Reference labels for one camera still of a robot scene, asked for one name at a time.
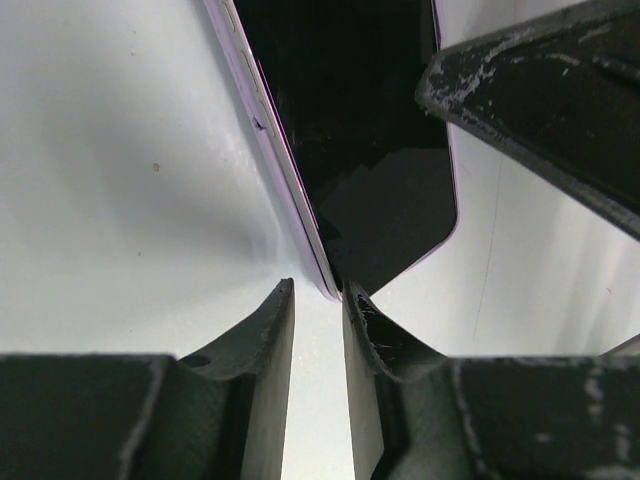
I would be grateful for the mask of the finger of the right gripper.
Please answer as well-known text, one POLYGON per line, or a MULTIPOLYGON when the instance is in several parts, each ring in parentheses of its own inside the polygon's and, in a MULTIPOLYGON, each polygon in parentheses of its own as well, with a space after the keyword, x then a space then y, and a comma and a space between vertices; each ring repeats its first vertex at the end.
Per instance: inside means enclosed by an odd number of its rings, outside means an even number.
POLYGON ((639 5, 585 1, 438 52, 426 111, 639 229, 639 5))

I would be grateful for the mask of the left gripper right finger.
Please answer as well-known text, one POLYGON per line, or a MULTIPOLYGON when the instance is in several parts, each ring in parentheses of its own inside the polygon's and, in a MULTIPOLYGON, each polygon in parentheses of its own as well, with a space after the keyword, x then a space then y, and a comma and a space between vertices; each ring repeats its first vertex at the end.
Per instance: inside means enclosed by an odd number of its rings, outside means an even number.
POLYGON ((353 282, 343 290, 343 339, 356 477, 452 478, 445 357, 383 314, 353 282))

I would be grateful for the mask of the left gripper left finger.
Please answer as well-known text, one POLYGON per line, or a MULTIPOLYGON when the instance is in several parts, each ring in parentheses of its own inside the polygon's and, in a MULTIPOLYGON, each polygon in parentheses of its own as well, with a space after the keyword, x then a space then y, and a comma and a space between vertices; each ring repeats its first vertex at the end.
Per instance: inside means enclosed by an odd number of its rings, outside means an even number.
POLYGON ((295 290, 183 358, 172 394, 175 479, 278 479, 290 385, 295 290))

